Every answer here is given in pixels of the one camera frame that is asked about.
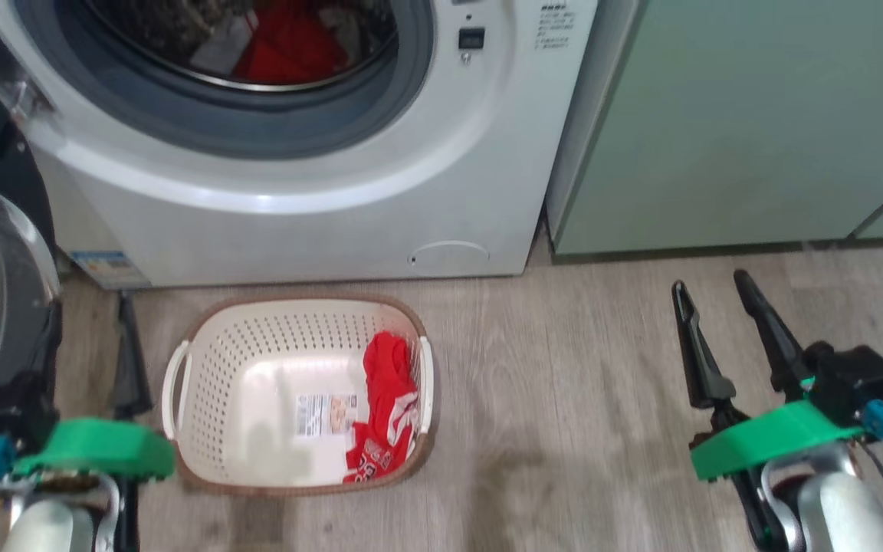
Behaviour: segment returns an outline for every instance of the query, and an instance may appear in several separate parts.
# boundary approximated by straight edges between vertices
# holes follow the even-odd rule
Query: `red clothing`
[[[350,57],[309,0],[283,0],[258,14],[260,24],[234,69],[236,77],[300,84],[332,77]]]
[[[363,356],[370,399],[368,423],[354,423],[355,448],[347,452],[343,482],[382,478],[407,460],[418,417],[418,389],[411,379],[407,343],[388,332],[374,336]]]

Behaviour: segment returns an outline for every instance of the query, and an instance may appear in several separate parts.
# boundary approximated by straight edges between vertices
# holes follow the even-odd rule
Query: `label in basket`
[[[348,433],[356,422],[356,395],[299,395],[295,402],[296,437]]]

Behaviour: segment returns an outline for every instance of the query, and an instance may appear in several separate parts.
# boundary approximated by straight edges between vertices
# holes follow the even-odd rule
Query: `white basket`
[[[344,485],[353,437],[349,432],[302,437],[297,404],[301,397],[356,395],[358,420],[365,422],[363,354],[381,331],[402,337],[411,352],[419,391],[416,437],[407,462],[395,472]],[[424,327],[398,301],[350,296],[229,301],[208,311],[172,354],[162,384],[162,427],[176,443],[183,478],[209,490],[273,495],[361,490],[396,482],[424,460],[434,381]]]

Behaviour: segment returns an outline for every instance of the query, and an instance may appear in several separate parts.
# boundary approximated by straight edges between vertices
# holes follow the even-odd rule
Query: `front-loading washing machine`
[[[311,80],[196,63],[283,2],[372,38]],[[0,90],[104,287],[518,274],[596,6],[0,0]]]

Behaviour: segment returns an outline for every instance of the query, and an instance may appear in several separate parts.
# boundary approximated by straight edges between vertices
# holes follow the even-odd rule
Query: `white washing machine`
[[[522,272],[598,0],[354,1],[389,36],[288,84],[168,59],[103,0],[0,0],[59,248],[109,288]]]

